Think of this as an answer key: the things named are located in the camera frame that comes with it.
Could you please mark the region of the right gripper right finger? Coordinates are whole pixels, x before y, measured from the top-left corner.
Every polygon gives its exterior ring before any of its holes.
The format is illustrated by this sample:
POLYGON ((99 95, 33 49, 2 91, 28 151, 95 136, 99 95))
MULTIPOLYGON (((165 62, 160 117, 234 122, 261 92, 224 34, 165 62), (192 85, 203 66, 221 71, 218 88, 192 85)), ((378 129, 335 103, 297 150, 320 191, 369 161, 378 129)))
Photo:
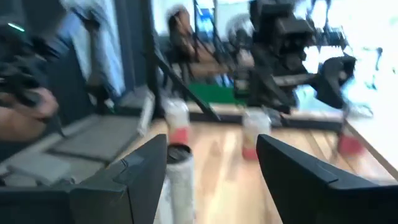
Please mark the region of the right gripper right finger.
POLYGON ((377 185, 266 134, 256 151, 283 223, 397 224, 396 185, 377 185))

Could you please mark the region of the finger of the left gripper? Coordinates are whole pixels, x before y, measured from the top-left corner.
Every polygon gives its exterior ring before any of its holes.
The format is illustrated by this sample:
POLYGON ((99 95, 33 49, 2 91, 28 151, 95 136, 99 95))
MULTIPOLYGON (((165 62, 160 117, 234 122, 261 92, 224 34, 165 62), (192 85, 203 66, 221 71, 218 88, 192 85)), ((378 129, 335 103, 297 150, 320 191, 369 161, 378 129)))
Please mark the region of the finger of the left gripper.
POLYGON ((272 92, 269 88, 261 86, 260 88, 250 87, 249 89, 249 107, 266 107, 272 108, 272 92))
POLYGON ((295 88, 288 87, 272 87, 272 108, 285 114, 291 114, 291 110, 295 108, 295 88))

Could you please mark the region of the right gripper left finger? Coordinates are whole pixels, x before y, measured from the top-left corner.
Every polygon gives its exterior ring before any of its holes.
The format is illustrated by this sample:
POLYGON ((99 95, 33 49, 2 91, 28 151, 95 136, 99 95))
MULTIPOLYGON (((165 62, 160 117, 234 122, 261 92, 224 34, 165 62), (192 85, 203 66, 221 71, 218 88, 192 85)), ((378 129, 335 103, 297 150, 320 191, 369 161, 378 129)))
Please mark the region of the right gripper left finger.
POLYGON ((158 134, 79 184, 1 188, 1 223, 152 224, 165 179, 167 137, 158 134))

